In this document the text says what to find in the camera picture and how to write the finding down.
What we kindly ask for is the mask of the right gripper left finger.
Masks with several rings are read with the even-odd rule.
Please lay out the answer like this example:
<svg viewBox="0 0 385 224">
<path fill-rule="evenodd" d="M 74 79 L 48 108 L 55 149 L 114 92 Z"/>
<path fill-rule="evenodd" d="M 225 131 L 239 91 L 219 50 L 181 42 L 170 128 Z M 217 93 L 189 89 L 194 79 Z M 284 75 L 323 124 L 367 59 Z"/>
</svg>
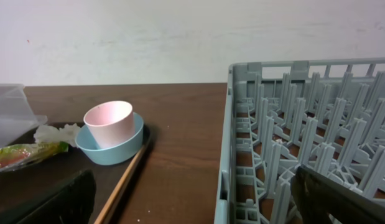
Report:
<svg viewBox="0 0 385 224">
<path fill-rule="evenodd" d="M 0 212 L 0 223 L 88 223 L 95 194 L 93 172 L 79 171 L 41 196 Z"/>
</svg>

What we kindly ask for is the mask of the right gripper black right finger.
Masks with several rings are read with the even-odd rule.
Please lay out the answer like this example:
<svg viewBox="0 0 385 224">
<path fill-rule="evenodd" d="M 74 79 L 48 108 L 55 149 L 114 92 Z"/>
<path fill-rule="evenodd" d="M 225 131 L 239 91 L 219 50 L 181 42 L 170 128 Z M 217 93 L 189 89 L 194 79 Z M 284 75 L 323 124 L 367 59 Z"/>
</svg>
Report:
<svg viewBox="0 0 385 224">
<path fill-rule="evenodd" d="M 385 224 L 385 207 L 325 176 L 300 166 L 291 179 L 291 194 L 304 223 Z"/>
</svg>

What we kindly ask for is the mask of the white tissue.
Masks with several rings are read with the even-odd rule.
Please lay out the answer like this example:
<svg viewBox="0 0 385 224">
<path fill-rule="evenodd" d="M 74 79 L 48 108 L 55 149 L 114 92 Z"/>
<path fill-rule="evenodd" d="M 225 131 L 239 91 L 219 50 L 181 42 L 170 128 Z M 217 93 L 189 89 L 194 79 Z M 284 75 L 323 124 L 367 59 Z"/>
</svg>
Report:
<svg viewBox="0 0 385 224">
<path fill-rule="evenodd" d="M 66 124 L 62 128 L 55 128 L 54 126 L 49 125 L 40 125 L 34 134 L 34 139 L 35 143 L 63 141 L 72 147 L 76 147 L 77 145 L 75 138 L 80 130 L 81 127 L 79 127 L 76 123 L 73 125 Z"/>
</svg>

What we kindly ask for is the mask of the pink cup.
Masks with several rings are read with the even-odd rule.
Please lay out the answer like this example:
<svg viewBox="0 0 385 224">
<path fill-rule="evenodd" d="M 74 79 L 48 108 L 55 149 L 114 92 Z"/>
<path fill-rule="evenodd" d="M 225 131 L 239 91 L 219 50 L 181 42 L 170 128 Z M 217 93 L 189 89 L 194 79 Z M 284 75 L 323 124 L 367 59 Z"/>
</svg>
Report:
<svg viewBox="0 0 385 224">
<path fill-rule="evenodd" d="M 122 144 L 135 134 L 133 107 L 127 101 L 99 104 L 86 112 L 83 121 L 101 149 Z"/>
</svg>

